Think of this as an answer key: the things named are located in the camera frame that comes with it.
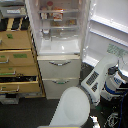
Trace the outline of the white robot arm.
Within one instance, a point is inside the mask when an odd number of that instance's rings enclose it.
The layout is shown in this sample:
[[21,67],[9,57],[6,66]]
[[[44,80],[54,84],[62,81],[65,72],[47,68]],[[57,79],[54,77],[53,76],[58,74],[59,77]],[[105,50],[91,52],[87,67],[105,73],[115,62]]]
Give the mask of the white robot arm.
[[80,127],[89,117],[91,105],[97,106],[109,72],[114,73],[118,63],[115,55],[102,58],[79,86],[66,89],[50,122],[51,126]]

